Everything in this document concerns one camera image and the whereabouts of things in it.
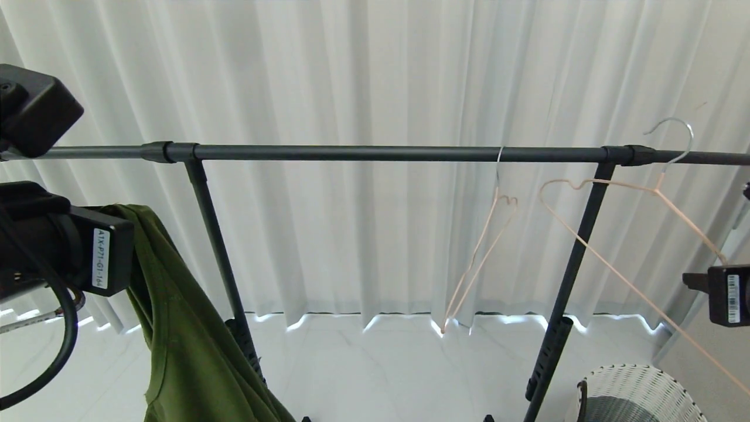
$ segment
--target white wicker basket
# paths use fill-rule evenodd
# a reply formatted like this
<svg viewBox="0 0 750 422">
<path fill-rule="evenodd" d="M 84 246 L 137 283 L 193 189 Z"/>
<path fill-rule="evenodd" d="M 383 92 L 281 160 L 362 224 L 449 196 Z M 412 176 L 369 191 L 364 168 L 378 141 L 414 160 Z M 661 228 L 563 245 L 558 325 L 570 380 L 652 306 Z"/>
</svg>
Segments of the white wicker basket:
<svg viewBox="0 0 750 422">
<path fill-rule="evenodd" d="M 707 422 L 687 390 L 651 366 L 602 366 L 578 387 L 565 422 Z"/>
</svg>

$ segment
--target pink clothes hanger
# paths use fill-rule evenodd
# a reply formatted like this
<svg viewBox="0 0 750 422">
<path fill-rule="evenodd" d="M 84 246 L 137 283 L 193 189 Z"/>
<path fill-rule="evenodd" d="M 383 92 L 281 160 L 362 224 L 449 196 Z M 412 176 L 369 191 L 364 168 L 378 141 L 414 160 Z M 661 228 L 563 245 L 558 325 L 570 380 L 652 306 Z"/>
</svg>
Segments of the pink clothes hanger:
<svg viewBox="0 0 750 422">
<path fill-rule="evenodd" d="M 687 122 L 685 122 L 685 121 L 683 121 L 681 119 L 678 119 L 676 117 L 668 117 L 666 119 L 663 119 L 662 121 L 660 121 L 659 123 L 657 123 L 650 131 L 645 132 L 644 134 L 651 134 L 651 133 L 653 133 L 654 130 L 656 130 L 657 127 L 659 127 L 662 123 L 664 123 L 664 122 L 666 122 L 668 120 L 673 120 L 673 121 L 680 122 L 680 123 L 684 124 L 685 127 L 687 127 L 688 131 L 690 132 L 690 141 L 688 143 L 688 149 L 685 152 L 683 152 L 682 154 L 680 154 L 676 158 L 670 160 L 667 164 L 664 165 L 664 168 L 661 170 L 661 175 L 659 175 L 658 181 L 656 182 L 656 187 L 655 188 L 647 188 L 647 187 L 644 187 L 644 186 L 632 185 L 630 183 L 615 182 L 615 181 L 612 181 L 612 180 L 602 180 L 602 179 L 585 179 L 583 182 L 581 182 L 580 185 L 576 186 L 569 179 L 554 179 L 554 180 L 550 180 L 550 181 L 546 182 L 539 189 L 539 200 L 547 208 L 547 210 L 552 214 L 552 216 L 557 221 L 559 221 L 560 223 L 562 223 L 562 225 L 565 226 L 565 228 L 569 232 L 571 232 L 576 237 L 576 239 L 578 239 L 579 242 L 581 242 L 584 246 L 586 246 L 586 248 L 589 251 L 591 251 L 604 265 L 606 265 L 607 268 L 609 268 L 612 271 L 612 273 L 614 273 L 617 276 L 617 278 L 621 279 L 631 290 L 633 290 L 633 292 L 635 292 L 652 309 L 654 309 L 654 311 L 656 311 L 656 313 L 658 313 L 659 316 L 661 316 L 667 323 L 669 323 L 669 325 L 671 325 L 678 333 L 682 334 L 682 336 L 685 337 L 685 339 L 688 340 L 688 342 L 690 342 L 690 344 L 692 344 L 703 356 L 705 356 L 706 358 L 708 358 L 708 360 L 710 360 L 711 363 L 713 363 L 720 371 L 722 371 L 737 387 L 740 388 L 740 390 L 742 390 L 745 394 L 747 394 L 748 396 L 750 396 L 750 388 L 748 388 L 746 385 L 744 385 L 739 379 L 737 379 L 737 377 L 735 377 L 731 372 L 729 372 L 729 370 L 727 370 L 723 365 L 721 365 L 716 360 L 716 358 L 714 358 L 708 351 L 706 351 L 706 349 L 704 349 L 703 347 L 701 347 L 701 345 L 699 345 L 698 342 L 696 342 L 692 337 L 690 337 L 690 335 L 688 335 L 687 332 L 684 331 L 684 329 L 682 329 L 676 322 L 674 322 L 671 318 L 669 318 L 666 313 L 664 313 L 656 304 L 654 304 L 654 302 L 652 302 L 643 292 L 641 292 L 640 290 L 638 290 L 638 288 L 636 288 L 635 285 L 633 285 L 632 282 L 630 282 L 625 276 L 623 276 L 622 273 L 620 273 L 619 271 L 617 271 L 617 269 L 615 267 L 613 267 L 612 264 L 610 264 L 594 248 L 592 248 L 589 245 L 588 242 L 586 242 L 585 240 L 581 239 L 581 237 L 578 236 L 578 234 L 575 232 L 575 230 L 568 223 L 566 223 L 562 219 L 562 217 L 560 217 L 560 215 L 558 215 L 557 213 L 555 213 L 554 209 L 552 209 L 552 207 L 549 206 L 545 202 L 545 199 L 544 199 L 544 195 L 543 195 L 544 189 L 548 185 L 551 185 L 553 183 L 559 183 L 559 182 L 565 182 L 571 188 L 573 188 L 575 190 L 582 189 L 588 183 L 606 183 L 608 185 L 618 185 L 618 186 L 624 186 L 626 188 L 632 188 L 632 189 L 637 189 L 637 190 L 640 190 L 640 191 L 650 192 L 650 193 L 654 194 L 656 197 L 658 197 L 659 199 L 661 199 L 667 205 L 667 207 L 669 209 L 671 209 L 675 214 L 677 214 L 677 216 L 680 219 L 682 219 L 700 237 L 700 239 L 703 241 L 703 243 L 706 244 L 706 246 L 708 246 L 714 254 L 716 254 L 716 256 L 718 257 L 718 259 L 721 261 L 722 265 L 728 265 L 727 257 L 725 257 L 724 254 L 722 254 L 722 252 L 719 250 L 719 248 L 717 248 L 716 245 L 714 245 L 713 242 L 711 242 L 711 240 L 709 240 L 708 237 L 703 233 L 703 231 L 701 231 L 700 228 L 698 228 L 695 225 L 695 223 L 693 223 L 682 211 L 680 211 L 672 203 L 671 200 L 669 200 L 667 197 L 664 196 L 664 194 L 662 194 L 661 191 L 659 191 L 659 188 L 662 186 L 662 181 L 664 180 L 664 177 L 665 177 L 665 174 L 667 172 L 667 168 L 669 167 L 669 165 L 672 164 L 672 163 L 674 163 L 675 161 L 679 161 L 680 159 L 682 159 L 683 157 L 685 157 L 686 155 L 688 155 L 688 152 L 690 152 L 690 149 L 691 149 L 692 144 L 693 144 L 693 140 L 695 138 L 695 136 L 693 135 L 693 128 L 690 126 L 690 124 L 688 124 Z"/>
<path fill-rule="evenodd" d="M 497 244 L 497 241 L 500 240 L 500 237 L 506 231 L 505 229 L 508 227 L 511 220 L 515 216 L 516 211 L 518 211 L 518 198 L 509 197 L 508 195 L 498 196 L 500 192 L 500 174 L 497 171 L 497 167 L 500 165 L 500 156 L 503 154 L 503 148 L 505 147 L 501 146 L 500 151 L 497 153 L 497 163 L 495 167 L 495 189 L 494 189 L 494 195 L 492 199 L 492 206 L 490 207 L 490 212 L 487 215 L 487 221 L 484 222 L 484 229 L 481 231 L 479 240 L 477 240 L 476 246 L 474 247 L 474 252 L 471 255 L 471 261 L 469 262 L 469 267 L 466 269 L 466 271 L 463 272 L 463 274 L 461 275 L 461 278 L 458 280 L 458 285 L 456 285 L 456 289 L 453 291 L 453 297 L 451 297 L 451 301 L 448 304 L 448 307 L 445 309 L 446 314 L 445 314 L 444 319 L 442 320 L 442 324 L 440 325 L 441 334 L 446 333 L 448 321 L 450 321 L 453 318 L 456 318 L 456 315 L 458 314 L 458 311 L 461 309 L 461 305 L 464 304 L 464 300 L 467 298 L 467 295 L 469 294 L 471 287 L 474 286 L 474 282 L 476 281 L 476 278 L 479 275 L 479 271 L 485 265 L 485 261 L 490 256 L 490 252 L 492 252 L 492 249 Z M 508 220 L 505 222 L 505 224 L 502 226 L 502 229 L 500 229 L 500 232 L 495 237 L 495 240 L 493 240 L 493 242 L 490 244 L 489 249 L 487 249 L 487 253 L 484 254 L 484 257 L 479 262 L 479 266 L 476 268 L 476 271 L 474 272 L 474 276 L 469 281 L 469 284 L 466 287 L 466 290 L 464 290 L 463 295 L 461 296 L 461 299 L 458 301 L 458 304 L 456 305 L 456 309 L 454 309 L 453 313 L 451 313 L 451 307 L 453 306 L 453 302 L 456 300 L 456 296 L 458 295 L 458 291 L 461 289 L 461 286 L 464 283 L 464 279 L 466 278 L 469 271 L 471 271 L 471 267 L 474 265 L 474 260 L 476 259 L 476 252 L 479 250 L 479 246 L 482 244 L 482 240 L 485 238 L 485 234 L 487 234 L 488 227 L 490 227 L 490 220 L 492 219 L 492 215 L 495 212 L 497 201 L 501 199 L 505 199 L 505 203 L 507 205 L 511 205 L 511 204 L 513 205 L 513 212 L 508 217 Z"/>
</svg>

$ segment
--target floor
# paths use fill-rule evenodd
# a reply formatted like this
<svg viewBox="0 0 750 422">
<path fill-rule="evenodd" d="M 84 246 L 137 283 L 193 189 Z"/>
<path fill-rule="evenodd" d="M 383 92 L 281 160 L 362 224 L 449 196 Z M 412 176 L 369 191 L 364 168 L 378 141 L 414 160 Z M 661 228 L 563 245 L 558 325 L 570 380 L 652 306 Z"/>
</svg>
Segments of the floor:
<svg viewBox="0 0 750 422">
<path fill-rule="evenodd" d="M 281 315 L 248 320 L 269 387 L 300 420 L 308 415 L 313 422 L 479 422 L 486 414 L 521 421 L 546 326 L 537 316 L 477 315 L 471 330 L 451 326 L 441 337 L 427 315 L 381 315 L 364 332 L 358 315 L 307 315 L 291 328 Z M 55 321 L 0 337 L 3 395 L 44 370 L 62 331 Z M 666 335 L 637 317 L 598 316 L 588 328 L 577 325 L 538 420 L 563 420 L 587 371 L 649 363 Z M 150 368 L 142 337 L 139 330 L 118 335 L 83 325 L 61 375 L 3 411 L 2 422 L 142 420 Z"/>
</svg>

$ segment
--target curtain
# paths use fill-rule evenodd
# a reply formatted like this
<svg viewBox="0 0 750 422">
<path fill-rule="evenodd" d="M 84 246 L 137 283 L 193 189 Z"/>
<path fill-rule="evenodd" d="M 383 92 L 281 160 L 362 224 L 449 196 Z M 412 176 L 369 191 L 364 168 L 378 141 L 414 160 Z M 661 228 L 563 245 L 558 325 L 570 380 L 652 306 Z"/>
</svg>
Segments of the curtain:
<svg viewBox="0 0 750 422">
<path fill-rule="evenodd" d="M 61 146 L 175 142 L 271 145 L 578 146 L 643 144 L 748 152 L 750 3 L 58 2 L 0 0 L 0 60 L 57 76 L 86 108 Z M 548 315 L 573 238 L 537 197 L 594 164 L 206 162 L 244 305 L 284 312 L 430 312 L 442 320 L 489 210 L 495 173 L 519 212 L 459 320 Z M 661 165 L 618 168 L 653 185 Z M 721 242 L 740 191 L 735 167 L 671 166 L 662 191 Z M 229 317 L 206 230 L 180 164 L 6 162 L 78 205 L 144 203 Z M 549 203 L 578 225 L 589 189 Z M 488 238 L 510 209 L 499 206 Z M 680 274 L 713 260 L 648 194 L 612 187 L 591 244 L 680 318 Z M 479 251 L 480 257 L 487 242 Z M 36 292 L 16 313 L 56 306 Z M 127 298 L 87 312 L 137 324 Z M 658 316 L 588 254 L 568 312 Z"/>
</svg>

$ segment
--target silver hanger hook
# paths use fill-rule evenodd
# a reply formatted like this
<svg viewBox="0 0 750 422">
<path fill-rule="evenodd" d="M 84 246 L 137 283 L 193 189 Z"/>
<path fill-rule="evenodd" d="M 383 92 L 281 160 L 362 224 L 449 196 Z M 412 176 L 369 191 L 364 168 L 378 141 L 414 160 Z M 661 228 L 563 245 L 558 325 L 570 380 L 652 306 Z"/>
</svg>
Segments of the silver hanger hook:
<svg viewBox="0 0 750 422">
<path fill-rule="evenodd" d="M 503 155 L 504 145 L 500 146 L 500 151 L 497 153 L 497 161 L 495 162 L 495 186 L 500 186 L 500 157 Z"/>
<path fill-rule="evenodd" d="M 683 158 L 685 158 L 685 156 L 688 155 L 688 152 L 690 152 L 690 150 L 693 148 L 693 140 L 695 140 L 695 134 L 693 133 L 693 127 L 690 126 L 690 123 L 687 123 L 685 120 L 678 119 L 676 117 L 667 117 L 666 119 L 662 119 L 659 123 L 656 123 L 656 125 L 654 125 L 654 127 L 651 128 L 650 131 L 644 132 L 643 134 L 644 135 L 648 135 L 648 134 L 653 133 L 656 130 L 656 128 L 658 128 L 662 123 L 664 123 L 664 122 L 666 122 L 668 120 L 673 120 L 675 122 L 682 123 L 688 129 L 688 132 L 690 132 L 690 141 L 688 141 L 688 149 L 686 149 L 685 152 L 683 152 L 682 154 L 678 155 L 675 158 L 672 158 L 670 161 L 667 161 L 667 164 L 664 164 L 664 168 L 661 169 L 662 173 L 667 173 L 667 167 L 669 167 L 669 164 L 672 164 L 672 163 L 674 163 L 676 161 L 679 161 L 679 160 L 682 160 Z"/>
</svg>

